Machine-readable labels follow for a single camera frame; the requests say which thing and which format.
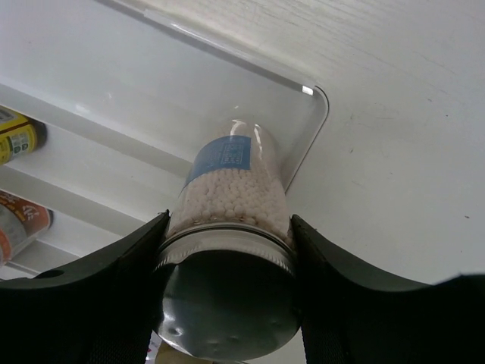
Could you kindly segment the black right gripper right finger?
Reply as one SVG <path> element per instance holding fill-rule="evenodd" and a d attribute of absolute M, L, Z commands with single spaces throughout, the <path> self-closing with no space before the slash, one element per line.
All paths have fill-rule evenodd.
<path fill-rule="evenodd" d="M 484 276 L 426 285 L 384 271 L 291 219 L 309 363 L 482 363 Z"/>

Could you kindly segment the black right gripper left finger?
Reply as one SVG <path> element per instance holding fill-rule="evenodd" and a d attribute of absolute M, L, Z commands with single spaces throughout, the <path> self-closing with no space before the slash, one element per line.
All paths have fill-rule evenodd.
<path fill-rule="evenodd" d="M 34 278 L 1 283 L 3 363 L 144 363 L 169 215 Z"/>

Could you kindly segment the white-lid spice jar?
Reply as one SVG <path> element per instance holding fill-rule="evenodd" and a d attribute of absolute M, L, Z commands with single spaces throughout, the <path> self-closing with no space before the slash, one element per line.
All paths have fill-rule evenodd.
<path fill-rule="evenodd" d="M 1 266 L 10 262 L 52 225 L 53 212 L 1 191 Z"/>

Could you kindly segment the blue-label salt shaker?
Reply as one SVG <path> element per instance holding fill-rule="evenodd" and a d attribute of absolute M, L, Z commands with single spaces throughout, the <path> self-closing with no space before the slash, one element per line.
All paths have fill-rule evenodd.
<path fill-rule="evenodd" d="M 272 136 L 219 124 L 199 150 L 158 256 L 156 333 L 201 359 L 266 356 L 298 331 L 296 249 Z"/>

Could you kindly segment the yellow-label sauce bottle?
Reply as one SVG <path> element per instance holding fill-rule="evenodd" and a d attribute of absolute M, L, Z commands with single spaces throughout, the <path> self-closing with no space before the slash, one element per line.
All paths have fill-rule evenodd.
<path fill-rule="evenodd" d="M 47 136 L 42 122 L 1 107 L 1 165 L 42 148 Z"/>

